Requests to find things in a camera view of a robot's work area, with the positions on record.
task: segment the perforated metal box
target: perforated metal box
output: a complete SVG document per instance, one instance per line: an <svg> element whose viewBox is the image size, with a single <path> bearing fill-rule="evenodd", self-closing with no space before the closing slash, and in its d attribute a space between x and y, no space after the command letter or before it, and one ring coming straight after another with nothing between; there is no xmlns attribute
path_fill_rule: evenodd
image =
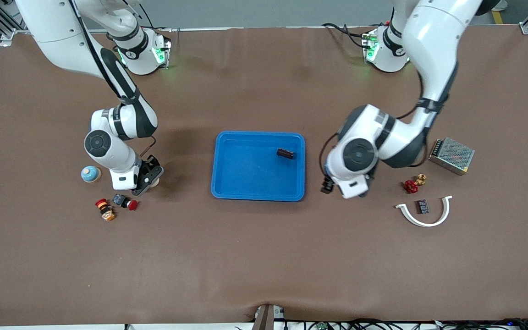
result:
<svg viewBox="0 0 528 330"><path fill-rule="evenodd" d="M429 160L459 176L463 176L468 172L473 156L474 150L472 148L446 137L444 140L435 142Z"/></svg>

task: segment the red valve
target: red valve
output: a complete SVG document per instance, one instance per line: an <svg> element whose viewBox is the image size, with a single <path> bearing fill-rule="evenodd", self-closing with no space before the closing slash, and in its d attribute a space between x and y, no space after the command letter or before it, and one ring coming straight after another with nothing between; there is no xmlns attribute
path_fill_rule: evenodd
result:
<svg viewBox="0 0 528 330"><path fill-rule="evenodd" d="M405 181L405 190L409 194L414 194L419 191L419 186L417 186L417 182L414 180L407 180Z"/></svg>

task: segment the white curved handle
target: white curved handle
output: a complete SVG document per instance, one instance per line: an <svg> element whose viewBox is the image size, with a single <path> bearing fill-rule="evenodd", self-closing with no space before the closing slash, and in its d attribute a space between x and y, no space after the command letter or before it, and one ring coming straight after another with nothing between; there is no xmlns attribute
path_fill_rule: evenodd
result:
<svg viewBox="0 0 528 330"><path fill-rule="evenodd" d="M406 204L399 204L396 206L396 208L401 209L402 215L404 215L405 218L407 218L407 220L410 221L414 225L417 225L419 227L435 227L435 226L440 225L447 219L447 216L449 215L449 200L450 199L451 199L451 196L447 196L441 199L444 202L444 212L441 215L440 219L437 220L437 222L434 222L432 224L422 223L421 221L413 218L413 216L409 212L409 209L407 209Z"/></svg>

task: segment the brown tabletop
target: brown tabletop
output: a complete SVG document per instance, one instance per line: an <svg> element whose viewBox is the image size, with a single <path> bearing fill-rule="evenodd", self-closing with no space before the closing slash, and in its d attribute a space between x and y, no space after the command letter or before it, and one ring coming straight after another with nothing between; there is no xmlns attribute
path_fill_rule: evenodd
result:
<svg viewBox="0 0 528 330"><path fill-rule="evenodd" d="M475 149L470 173L382 164L368 197L352 200L319 192L320 147L354 107L413 107L412 65L381 73L335 30L170 37L170 69L134 77L159 117L151 154L165 174L109 223L94 205L115 194L109 172L95 184L79 172L94 165L90 115L117 100L105 82L49 63L31 36L0 50L0 325L247 321L263 303L314 320L528 317L528 35L518 26L469 27L460 43L430 140ZM304 199L214 198L222 130L302 134ZM140 152L149 139L129 143ZM427 185L406 194L401 182L419 173ZM448 195L451 213L434 228L394 208L424 198L431 214L420 219L434 221Z"/></svg>

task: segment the red cap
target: red cap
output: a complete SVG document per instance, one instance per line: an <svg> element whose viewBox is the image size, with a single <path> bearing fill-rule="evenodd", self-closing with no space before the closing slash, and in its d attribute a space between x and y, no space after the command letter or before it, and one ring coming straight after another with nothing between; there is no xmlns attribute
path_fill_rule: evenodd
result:
<svg viewBox="0 0 528 330"><path fill-rule="evenodd" d="M136 208L138 208L138 202L135 200L131 200L127 202L127 209L130 211L134 211Z"/></svg>
<svg viewBox="0 0 528 330"><path fill-rule="evenodd" d="M100 200L98 200L96 203L95 203L95 206L99 206L99 204L101 203L107 203L107 200L105 198L101 198Z"/></svg>

